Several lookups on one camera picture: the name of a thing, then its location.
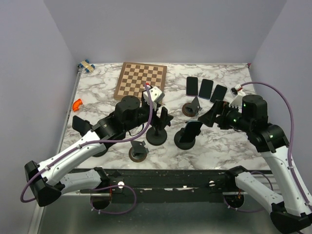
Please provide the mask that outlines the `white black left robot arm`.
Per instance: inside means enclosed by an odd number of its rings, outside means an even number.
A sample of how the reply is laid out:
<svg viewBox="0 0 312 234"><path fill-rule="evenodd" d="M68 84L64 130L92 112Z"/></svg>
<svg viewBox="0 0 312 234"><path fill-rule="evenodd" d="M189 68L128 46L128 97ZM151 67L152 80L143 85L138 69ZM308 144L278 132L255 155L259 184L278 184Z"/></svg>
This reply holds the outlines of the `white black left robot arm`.
<svg viewBox="0 0 312 234"><path fill-rule="evenodd" d="M52 204L65 193L77 190L94 189L102 193L109 182L103 169L95 167L83 173L71 171L92 156L106 154L112 145L125 142L130 130L140 125L148 129L166 127L172 119L173 116L168 114L165 107L158 116L149 100L140 101L135 96L123 97L115 110L95 125L74 116L73 127L77 127L81 139L45 161L36 163L31 160L26 163L26 187L31 189L33 199L41 207Z"/></svg>

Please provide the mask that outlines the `blue-edged black phone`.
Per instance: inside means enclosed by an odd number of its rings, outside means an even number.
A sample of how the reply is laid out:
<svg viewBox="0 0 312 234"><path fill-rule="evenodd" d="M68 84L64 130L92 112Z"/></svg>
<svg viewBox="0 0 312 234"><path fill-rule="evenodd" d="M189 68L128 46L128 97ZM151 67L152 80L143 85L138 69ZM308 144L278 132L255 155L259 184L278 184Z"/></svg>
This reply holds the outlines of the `blue-edged black phone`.
<svg viewBox="0 0 312 234"><path fill-rule="evenodd" d="M213 80L203 79L201 82L200 90L198 96L203 99L210 99L213 89Z"/></svg>

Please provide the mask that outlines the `teal-edged phone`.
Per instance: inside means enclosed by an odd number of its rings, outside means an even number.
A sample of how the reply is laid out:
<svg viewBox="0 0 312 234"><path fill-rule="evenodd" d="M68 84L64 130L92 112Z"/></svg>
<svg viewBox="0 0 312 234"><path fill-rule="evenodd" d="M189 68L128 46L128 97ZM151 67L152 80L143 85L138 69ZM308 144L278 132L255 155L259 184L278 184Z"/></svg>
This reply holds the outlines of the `teal-edged phone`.
<svg viewBox="0 0 312 234"><path fill-rule="evenodd" d="M189 136L193 136L196 137L200 134L201 132L201 127L202 127L203 123L201 123L198 120L190 120L187 122L186 126L185 126L185 132L188 133Z"/></svg>

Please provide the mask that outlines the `black phone with purple edge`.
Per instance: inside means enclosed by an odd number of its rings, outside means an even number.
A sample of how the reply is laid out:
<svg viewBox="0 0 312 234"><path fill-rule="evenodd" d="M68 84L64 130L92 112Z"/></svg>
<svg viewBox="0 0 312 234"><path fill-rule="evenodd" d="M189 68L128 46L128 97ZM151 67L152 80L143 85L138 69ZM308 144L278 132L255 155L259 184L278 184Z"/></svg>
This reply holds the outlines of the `black phone with purple edge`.
<svg viewBox="0 0 312 234"><path fill-rule="evenodd" d="M195 97L198 95L198 78L187 77L186 80L186 95Z"/></svg>

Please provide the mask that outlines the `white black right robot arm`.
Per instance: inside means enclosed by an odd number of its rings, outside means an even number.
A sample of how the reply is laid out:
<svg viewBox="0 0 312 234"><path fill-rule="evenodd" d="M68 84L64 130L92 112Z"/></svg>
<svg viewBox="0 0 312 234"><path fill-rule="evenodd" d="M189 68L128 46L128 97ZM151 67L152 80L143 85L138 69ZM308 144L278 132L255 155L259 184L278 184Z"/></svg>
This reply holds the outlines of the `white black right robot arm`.
<svg viewBox="0 0 312 234"><path fill-rule="evenodd" d="M283 234L311 226L312 211L304 200L311 193L300 176L293 176L296 168L288 155L290 144L282 128L268 122L267 102L261 96L244 96L241 110L217 100L198 120L208 127L217 124L221 130L245 132L248 141L265 159L280 193L270 190L242 166L226 172L224 185L228 190L239 188L249 194L270 214L272 223Z"/></svg>

